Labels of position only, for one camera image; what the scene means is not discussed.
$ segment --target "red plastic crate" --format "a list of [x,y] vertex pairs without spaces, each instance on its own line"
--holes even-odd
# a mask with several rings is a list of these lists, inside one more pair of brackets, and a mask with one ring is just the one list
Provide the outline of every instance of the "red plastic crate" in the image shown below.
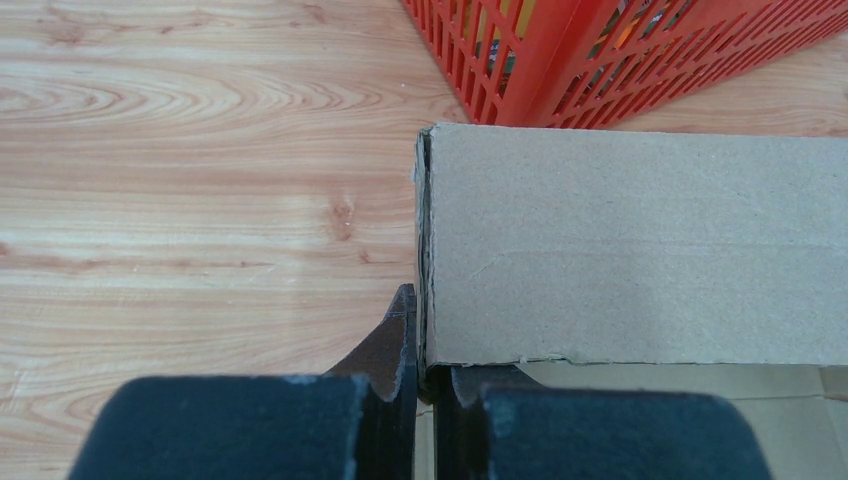
[[848,29],[848,0],[401,0],[475,123],[600,128]]

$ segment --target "cardboard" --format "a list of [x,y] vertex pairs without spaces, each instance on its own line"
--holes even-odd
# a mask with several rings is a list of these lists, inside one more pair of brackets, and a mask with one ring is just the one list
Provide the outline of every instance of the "cardboard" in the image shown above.
[[646,389],[720,395],[754,430],[775,480],[848,478],[848,368],[770,365],[585,365],[536,362],[549,387]]
[[426,365],[848,365],[848,140],[438,124],[417,151]]

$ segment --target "wood knot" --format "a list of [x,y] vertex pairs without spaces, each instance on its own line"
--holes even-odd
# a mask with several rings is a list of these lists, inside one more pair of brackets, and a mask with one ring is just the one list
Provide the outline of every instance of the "wood knot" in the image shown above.
[[306,13],[308,13],[315,22],[322,25],[327,23],[327,17],[324,14],[324,9],[320,6],[307,4],[303,6],[303,9],[306,10]]
[[330,230],[333,238],[346,242],[353,236],[353,205],[343,198],[337,198],[331,203]]

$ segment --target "floor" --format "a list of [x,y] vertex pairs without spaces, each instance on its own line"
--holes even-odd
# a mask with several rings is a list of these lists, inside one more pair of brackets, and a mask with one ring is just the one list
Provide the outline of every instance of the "floor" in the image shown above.
[[[320,372],[412,280],[415,133],[464,115],[397,0],[0,4],[0,478],[140,375]],[[848,136],[848,35],[619,128]]]

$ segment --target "cardboard flap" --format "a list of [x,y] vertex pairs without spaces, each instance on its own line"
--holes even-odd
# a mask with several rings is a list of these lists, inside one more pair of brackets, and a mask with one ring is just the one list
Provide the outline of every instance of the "cardboard flap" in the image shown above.
[[848,364],[848,140],[440,124],[419,145],[428,365]]

